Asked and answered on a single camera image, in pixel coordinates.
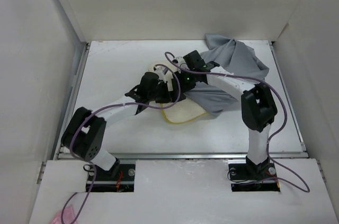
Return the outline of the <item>aluminium front rail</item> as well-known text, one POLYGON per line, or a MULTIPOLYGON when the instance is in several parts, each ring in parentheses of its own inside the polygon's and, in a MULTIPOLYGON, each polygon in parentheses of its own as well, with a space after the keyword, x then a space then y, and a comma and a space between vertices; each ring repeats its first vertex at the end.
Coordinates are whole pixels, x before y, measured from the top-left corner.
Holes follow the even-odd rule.
MULTIPOLYGON (((245 159, 245 153, 113 153, 113 156, 119 159, 148 159, 148 160, 160 160, 160 159, 245 159)), ((307 152, 294 152, 294 153, 270 153, 270 156, 277 159, 299 159, 309 158, 307 152)))

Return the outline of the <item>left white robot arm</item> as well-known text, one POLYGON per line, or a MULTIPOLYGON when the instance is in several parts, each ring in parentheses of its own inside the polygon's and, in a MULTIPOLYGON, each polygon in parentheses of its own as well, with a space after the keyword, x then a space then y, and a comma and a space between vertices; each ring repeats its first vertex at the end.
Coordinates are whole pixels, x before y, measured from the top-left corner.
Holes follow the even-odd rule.
POLYGON ((97 111, 79 107, 61 137, 61 145, 70 150, 73 156, 92 164, 94 168, 100 168, 101 175, 107 180, 116 178, 120 161, 102 148, 105 129, 147 108, 160 109, 159 106, 149 105, 151 102, 170 102, 168 80, 165 77, 169 72, 163 66, 154 72, 146 72, 140 83, 122 98, 97 111))

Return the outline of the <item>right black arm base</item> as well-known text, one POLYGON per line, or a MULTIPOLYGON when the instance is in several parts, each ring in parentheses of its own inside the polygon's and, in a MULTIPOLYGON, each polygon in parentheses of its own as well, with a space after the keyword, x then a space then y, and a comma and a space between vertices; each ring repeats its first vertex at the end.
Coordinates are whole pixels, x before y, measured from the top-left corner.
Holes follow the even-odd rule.
POLYGON ((232 192, 280 192, 276 168, 269 159, 258 165, 247 157, 244 161, 230 161, 227 177, 232 192))

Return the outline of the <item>pink plastic bag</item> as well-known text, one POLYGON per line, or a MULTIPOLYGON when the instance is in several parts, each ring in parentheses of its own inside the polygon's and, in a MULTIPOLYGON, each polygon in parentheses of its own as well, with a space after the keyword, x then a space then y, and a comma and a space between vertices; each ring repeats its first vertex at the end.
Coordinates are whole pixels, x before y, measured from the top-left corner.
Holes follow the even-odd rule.
POLYGON ((49 222, 50 224, 62 224, 62 219, 64 223, 71 223, 75 219, 75 212, 72 205, 67 206, 64 209, 64 213, 62 213, 62 210, 60 210, 56 215, 53 217, 53 219, 49 222))

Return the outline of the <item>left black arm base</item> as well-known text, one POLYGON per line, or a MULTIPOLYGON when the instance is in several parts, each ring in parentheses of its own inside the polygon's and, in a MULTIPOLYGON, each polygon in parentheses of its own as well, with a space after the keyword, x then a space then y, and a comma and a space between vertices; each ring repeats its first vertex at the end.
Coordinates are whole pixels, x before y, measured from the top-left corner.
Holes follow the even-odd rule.
POLYGON ((87 173, 86 192, 134 192, 136 163, 123 162, 112 171, 96 166, 96 178, 92 165, 85 164, 83 170, 87 173))

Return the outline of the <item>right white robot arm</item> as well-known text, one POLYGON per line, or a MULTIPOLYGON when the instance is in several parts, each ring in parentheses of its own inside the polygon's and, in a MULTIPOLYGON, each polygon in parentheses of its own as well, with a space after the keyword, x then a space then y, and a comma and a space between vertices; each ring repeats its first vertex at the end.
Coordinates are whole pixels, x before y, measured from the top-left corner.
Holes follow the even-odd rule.
POLYGON ((278 113, 270 88, 262 82, 246 81, 244 76, 234 76, 218 63, 206 63, 195 50, 183 57, 173 59, 180 73, 182 83, 194 87, 197 82, 204 82, 231 95, 240 101, 243 123, 248 127, 249 148, 244 170, 233 169, 242 180, 260 180, 269 166, 267 140, 271 124, 278 113))

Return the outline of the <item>cream yellow pillow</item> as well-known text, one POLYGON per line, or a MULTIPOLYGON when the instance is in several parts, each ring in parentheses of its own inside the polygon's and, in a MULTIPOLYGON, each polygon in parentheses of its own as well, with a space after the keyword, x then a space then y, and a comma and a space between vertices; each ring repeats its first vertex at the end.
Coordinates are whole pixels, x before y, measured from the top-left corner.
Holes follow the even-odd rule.
MULTIPOLYGON (((154 72, 156 64, 163 64, 168 66, 173 72, 177 72, 178 69, 171 65, 168 61, 156 61, 150 64, 148 71, 154 72)), ((173 79, 171 72, 165 74, 165 78, 168 80, 173 79)), ((164 120, 170 124, 184 124, 187 122, 194 121, 197 118, 200 118, 204 115, 207 115, 207 111, 204 110, 196 102, 192 101, 190 98, 177 102, 174 106, 169 109, 160 110, 164 120)))

